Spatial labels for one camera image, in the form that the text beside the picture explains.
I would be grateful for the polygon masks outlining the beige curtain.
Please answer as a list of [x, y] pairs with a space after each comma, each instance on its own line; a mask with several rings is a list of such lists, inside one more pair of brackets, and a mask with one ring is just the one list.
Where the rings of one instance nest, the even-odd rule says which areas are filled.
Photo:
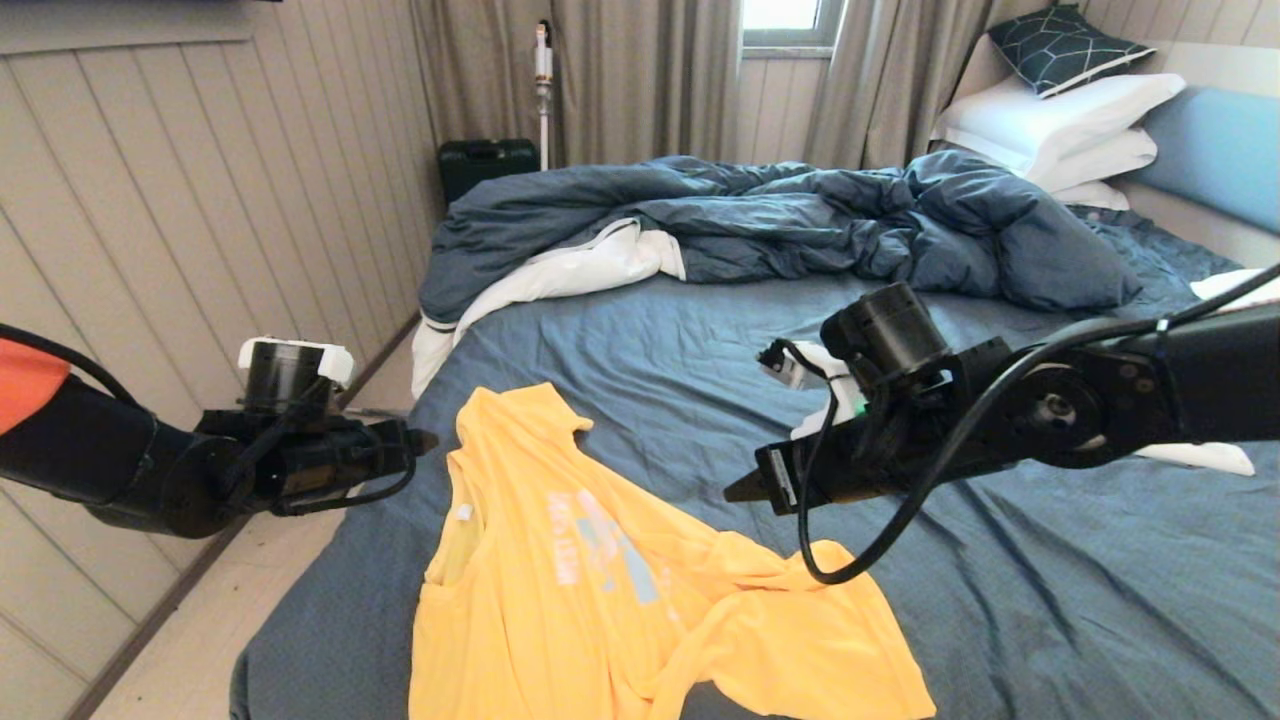
[[733, 156], [742, 0], [410, 0], [439, 141], [539, 137], [535, 33], [550, 27], [550, 161]]
[[931, 143], [977, 41], [1053, 0], [847, 0], [803, 160], [905, 167]]

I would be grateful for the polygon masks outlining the grey-blue bed sheet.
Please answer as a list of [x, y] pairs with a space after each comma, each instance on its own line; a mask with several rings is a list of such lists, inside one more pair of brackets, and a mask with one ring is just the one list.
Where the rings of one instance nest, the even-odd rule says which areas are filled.
[[[723, 489], [824, 395], [786, 389], [755, 356], [814, 340], [876, 288], [655, 275], [483, 318], [411, 416], [440, 447], [407, 489], [347, 512], [238, 659], [232, 719], [406, 720], [445, 455], [477, 387], [550, 382], [593, 420], [593, 457], [710, 527], [795, 552], [792, 518]], [[1125, 457], [941, 486], [870, 570], [940, 720], [1280, 720], [1280, 443], [1245, 451], [1253, 477]]]

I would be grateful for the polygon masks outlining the white stick vacuum cleaner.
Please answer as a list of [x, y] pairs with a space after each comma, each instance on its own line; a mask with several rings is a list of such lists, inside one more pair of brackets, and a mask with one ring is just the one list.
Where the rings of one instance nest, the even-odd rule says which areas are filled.
[[535, 27], [534, 83], [538, 113], [539, 169], [550, 169], [550, 114], [554, 88], [554, 49], [550, 22], [541, 19]]

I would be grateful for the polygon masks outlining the beige headboard frame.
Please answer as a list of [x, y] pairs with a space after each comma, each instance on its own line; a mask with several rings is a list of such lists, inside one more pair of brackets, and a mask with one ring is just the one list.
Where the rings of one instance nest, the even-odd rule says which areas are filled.
[[[1184, 78], [1188, 87], [1208, 86], [1280, 97], [1280, 49], [1155, 41], [1149, 46], [1156, 47], [1157, 53], [1125, 74], [1171, 73]], [[982, 37], [970, 55], [951, 104], [987, 90], [1007, 77], [1018, 76], [989, 38]], [[1143, 129], [1147, 114], [1132, 128]], [[934, 142], [943, 147], [973, 151], [957, 145]], [[1019, 177], [1034, 165], [1021, 169], [982, 152], [973, 152]], [[1197, 202], [1140, 184], [1130, 177], [1130, 173], [1133, 170], [1102, 181], [1123, 191], [1132, 204], [1132, 210], [1155, 220], [1174, 234], [1202, 243], [1244, 266], [1266, 266], [1280, 261], [1280, 234], [1261, 231]]]

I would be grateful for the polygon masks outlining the blue headboard cushion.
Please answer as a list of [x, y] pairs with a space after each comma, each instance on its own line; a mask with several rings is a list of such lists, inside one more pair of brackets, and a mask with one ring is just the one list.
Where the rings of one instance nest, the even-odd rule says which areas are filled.
[[1280, 234], [1280, 97], [1190, 86], [1147, 114], [1151, 188]]

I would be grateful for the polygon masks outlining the white flat long bar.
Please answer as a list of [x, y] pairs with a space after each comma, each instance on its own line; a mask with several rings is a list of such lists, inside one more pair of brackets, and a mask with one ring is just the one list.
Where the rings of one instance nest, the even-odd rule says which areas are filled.
[[1244, 448], [1226, 443], [1148, 445], [1135, 451], [1137, 456], [1188, 468], [1208, 468], [1239, 477], [1253, 477], [1254, 464]]

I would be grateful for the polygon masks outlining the dark blue crumpled duvet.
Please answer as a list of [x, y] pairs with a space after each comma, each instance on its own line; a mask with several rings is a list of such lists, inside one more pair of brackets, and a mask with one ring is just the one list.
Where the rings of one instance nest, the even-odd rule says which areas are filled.
[[481, 182], [436, 228], [419, 306], [454, 325], [536, 255], [584, 249], [612, 222], [671, 236], [692, 284], [847, 273], [1050, 313], [1120, 307], [1143, 287], [1059, 200], [970, 152], [870, 170], [669, 156]]

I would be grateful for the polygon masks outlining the large white pillow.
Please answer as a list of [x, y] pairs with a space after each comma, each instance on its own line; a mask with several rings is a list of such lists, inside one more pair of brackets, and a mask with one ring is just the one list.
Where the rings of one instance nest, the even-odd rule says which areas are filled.
[[1018, 77], [1007, 77], [952, 102], [931, 138], [1027, 169], [1132, 128], [1187, 87], [1178, 74], [1124, 74], [1039, 97]]

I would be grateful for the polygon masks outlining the dark patterned cushion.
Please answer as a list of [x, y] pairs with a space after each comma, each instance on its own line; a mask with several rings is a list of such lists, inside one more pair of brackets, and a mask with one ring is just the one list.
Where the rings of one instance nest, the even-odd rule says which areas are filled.
[[987, 31], [1004, 60], [1038, 99], [1128, 73], [1157, 53], [1096, 28], [1075, 4], [1055, 4]]

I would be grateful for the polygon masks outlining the yellow printed t-shirt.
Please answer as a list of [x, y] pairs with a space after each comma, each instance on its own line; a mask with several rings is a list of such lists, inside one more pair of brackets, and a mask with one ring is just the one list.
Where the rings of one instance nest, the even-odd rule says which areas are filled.
[[680, 720], [704, 683], [760, 716], [936, 715], [870, 577], [705, 524], [589, 456], [591, 428], [548, 383], [465, 401], [408, 720]]

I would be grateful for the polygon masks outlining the window with grey frame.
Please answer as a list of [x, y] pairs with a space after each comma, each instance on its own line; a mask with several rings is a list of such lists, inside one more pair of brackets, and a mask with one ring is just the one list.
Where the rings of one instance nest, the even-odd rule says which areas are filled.
[[831, 58], [847, 0], [742, 0], [748, 56]]

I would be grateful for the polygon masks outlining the dark green hard case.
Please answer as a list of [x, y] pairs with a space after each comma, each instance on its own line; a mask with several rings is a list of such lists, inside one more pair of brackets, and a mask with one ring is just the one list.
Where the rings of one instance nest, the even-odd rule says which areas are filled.
[[436, 168], [444, 202], [451, 205], [484, 181], [539, 172], [541, 159], [527, 138], [463, 140], [439, 146]]

